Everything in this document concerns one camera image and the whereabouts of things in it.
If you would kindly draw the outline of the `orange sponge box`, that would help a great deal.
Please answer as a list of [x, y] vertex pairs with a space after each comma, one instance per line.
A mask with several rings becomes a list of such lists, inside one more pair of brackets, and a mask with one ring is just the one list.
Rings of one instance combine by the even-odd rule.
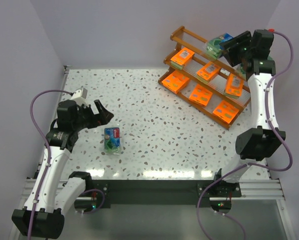
[[182, 70], [192, 60], [194, 54], [194, 51], [184, 47], [170, 59], [170, 62], [174, 67]]
[[244, 80], [231, 73], [226, 80], [224, 95], [229, 98], [238, 99], [242, 95], [243, 85]]
[[201, 82], [208, 84], [212, 81], [220, 72], [221, 67], [214, 62], [209, 62], [196, 72], [196, 77]]
[[230, 124], [238, 113], [239, 109], [225, 100], [222, 100], [212, 112], [214, 116], [218, 117], [227, 124]]

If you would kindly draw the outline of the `blue sponge pack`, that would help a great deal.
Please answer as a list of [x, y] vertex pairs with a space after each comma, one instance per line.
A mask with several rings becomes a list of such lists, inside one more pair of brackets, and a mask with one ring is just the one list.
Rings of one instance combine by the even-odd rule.
[[119, 155], [121, 153], [121, 131], [119, 127], [107, 127], [104, 129], [104, 150], [108, 154]]
[[217, 60], [222, 56], [222, 47], [220, 46], [220, 43], [229, 41], [233, 38], [229, 33], [221, 34], [211, 40], [209, 40], [205, 44], [205, 52], [207, 55], [209, 55], [211, 58]]

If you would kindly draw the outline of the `green sponge pack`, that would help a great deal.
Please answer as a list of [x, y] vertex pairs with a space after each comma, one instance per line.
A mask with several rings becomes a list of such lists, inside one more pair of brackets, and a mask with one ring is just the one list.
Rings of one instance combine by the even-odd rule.
[[[273, 60], [273, 58], [272, 58], [271, 56], [268, 56], [267, 59], [268, 59], [268, 60]], [[240, 72], [242, 75], [246, 74], [246, 71], [244, 70], [244, 65], [243, 65], [243, 63], [241, 63], [237, 69], [239, 70], [239, 72]]]

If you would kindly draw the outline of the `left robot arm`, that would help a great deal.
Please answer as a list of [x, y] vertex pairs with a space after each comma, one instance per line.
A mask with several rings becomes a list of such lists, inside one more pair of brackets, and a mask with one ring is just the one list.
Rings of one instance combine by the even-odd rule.
[[47, 146], [33, 189], [22, 209], [14, 210], [11, 217], [20, 233], [28, 239], [57, 239], [76, 198], [95, 190], [90, 173], [74, 171], [63, 189], [57, 192], [79, 132], [107, 125], [114, 116], [98, 99], [94, 104], [98, 113], [93, 113], [90, 105], [78, 100], [65, 100], [58, 104], [57, 118], [45, 137]]

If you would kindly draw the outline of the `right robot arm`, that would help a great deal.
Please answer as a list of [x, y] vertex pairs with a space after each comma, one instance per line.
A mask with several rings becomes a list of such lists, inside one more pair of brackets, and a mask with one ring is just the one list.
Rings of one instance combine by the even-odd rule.
[[220, 44], [231, 67], [242, 65], [251, 97], [251, 126], [237, 136], [235, 155], [214, 176], [211, 190], [235, 191], [248, 167], [271, 157], [286, 139], [276, 120], [274, 104], [275, 61], [269, 59], [273, 31], [245, 31]]

